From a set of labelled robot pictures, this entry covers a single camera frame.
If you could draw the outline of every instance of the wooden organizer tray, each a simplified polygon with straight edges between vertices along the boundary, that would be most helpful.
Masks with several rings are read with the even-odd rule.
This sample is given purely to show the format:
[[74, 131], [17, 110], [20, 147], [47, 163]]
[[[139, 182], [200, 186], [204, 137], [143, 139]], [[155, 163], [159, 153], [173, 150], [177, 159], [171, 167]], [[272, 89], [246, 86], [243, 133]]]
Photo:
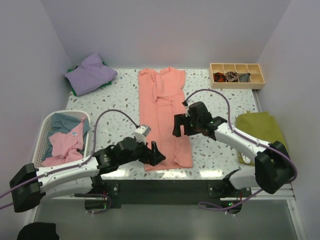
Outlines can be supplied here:
[[[214, 74], [226, 72], [236, 72], [238, 74], [250, 73], [248, 82], [215, 82]], [[259, 64], [244, 64], [244, 63], [210, 63], [210, 82], [213, 89], [262, 89], [265, 80], [262, 75]]]

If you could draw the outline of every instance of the pink clothing in basket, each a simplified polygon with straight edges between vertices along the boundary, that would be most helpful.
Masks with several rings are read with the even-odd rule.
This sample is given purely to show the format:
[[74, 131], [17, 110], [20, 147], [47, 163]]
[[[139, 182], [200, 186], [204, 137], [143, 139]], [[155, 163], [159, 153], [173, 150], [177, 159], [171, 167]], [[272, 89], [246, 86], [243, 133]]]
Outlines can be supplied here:
[[67, 134], [57, 132], [49, 137], [52, 144], [52, 157], [47, 157], [42, 162], [44, 167], [53, 167], [83, 158], [83, 155], [77, 150], [82, 150], [84, 147], [84, 121], [83, 117], [81, 123]]
[[181, 130], [181, 137], [172, 135], [174, 115], [185, 114], [182, 90], [186, 79], [185, 71], [168, 67], [156, 72], [143, 69], [139, 72], [140, 124], [151, 128], [147, 136], [149, 146], [155, 141], [166, 159], [156, 166], [144, 165], [146, 171], [192, 168], [193, 159], [189, 137]]

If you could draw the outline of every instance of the laundry basket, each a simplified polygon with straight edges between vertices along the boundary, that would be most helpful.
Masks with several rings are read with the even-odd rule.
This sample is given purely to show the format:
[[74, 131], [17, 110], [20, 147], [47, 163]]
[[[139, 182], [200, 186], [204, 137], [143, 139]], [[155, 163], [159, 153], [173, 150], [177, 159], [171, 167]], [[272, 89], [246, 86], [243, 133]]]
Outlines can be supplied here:
[[[33, 162], [35, 168], [39, 168], [42, 166], [41, 165], [43, 162], [42, 158], [43, 158], [44, 154], [46, 153], [46, 150], [48, 147], [48, 133], [52, 130], [52, 116], [54, 114], [65, 114], [65, 115], [69, 115], [69, 116], [75, 117], [80, 120], [82, 117], [86, 117], [88, 119], [89, 124], [90, 124], [89, 115], [85, 111], [81, 111], [81, 110], [61, 110], [61, 111], [55, 111], [55, 112], [51, 113], [50, 115], [48, 115], [42, 123], [42, 127], [41, 127], [41, 130], [39, 133], [38, 141], [36, 142], [35, 151], [33, 154], [32, 162]], [[83, 157], [86, 157], [89, 153], [88, 143], [89, 143], [89, 131], [88, 131], [87, 136], [85, 138], [85, 142], [83, 143], [84, 144]]]

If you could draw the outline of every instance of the folded purple cloth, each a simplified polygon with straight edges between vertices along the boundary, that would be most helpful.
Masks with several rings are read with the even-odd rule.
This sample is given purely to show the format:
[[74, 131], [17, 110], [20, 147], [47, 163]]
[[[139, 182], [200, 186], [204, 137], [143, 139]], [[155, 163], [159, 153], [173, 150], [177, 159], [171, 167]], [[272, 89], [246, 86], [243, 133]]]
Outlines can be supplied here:
[[88, 56], [75, 70], [64, 74], [77, 96], [87, 94], [106, 84], [118, 75], [117, 71], [105, 66], [98, 53]]

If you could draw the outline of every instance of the white table surface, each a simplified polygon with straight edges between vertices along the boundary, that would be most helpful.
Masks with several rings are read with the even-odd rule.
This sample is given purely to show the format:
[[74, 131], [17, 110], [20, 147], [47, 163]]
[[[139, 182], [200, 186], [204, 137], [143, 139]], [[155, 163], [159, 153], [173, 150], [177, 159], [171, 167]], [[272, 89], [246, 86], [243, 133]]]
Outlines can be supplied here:
[[[119, 109], [127, 113], [139, 123], [139, 69], [117, 69], [118, 76], [108, 85], [83, 96], [70, 94], [68, 110], [82, 110], [89, 113], [90, 143], [93, 147], [93, 125], [101, 112], [107, 109]], [[199, 89], [210, 88], [209, 71], [207, 69], [186, 69], [186, 81], [183, 88], [186, 96]], [[257, 112], [257, 105], [250, 89], [217, 89], [230, 102], [231, 119], [244, 111]], [[199, 92], [191, 98], [193, 101], [205, 103], [212, 116], [227, 119], [227, 105], [224, 99], [213, 92]], [[132, 137], [135, 128], [127, 118], [118, 112], [106, 113], [99, 121], [95, 151], [117, 143], [125, 137]], [[238, 163], [237, 151], [230, 146], [214, 141], [201, 134], [190, 136], [192, 146], [193, 168], [179, 168], [145, 172], [139, 161], [130, 162], [119, 167], [117, 171], [104, 174], [103, 179], [120, 180], [215, 180], [222, 179], [229, 172], [244, 168], [253, 168]]]

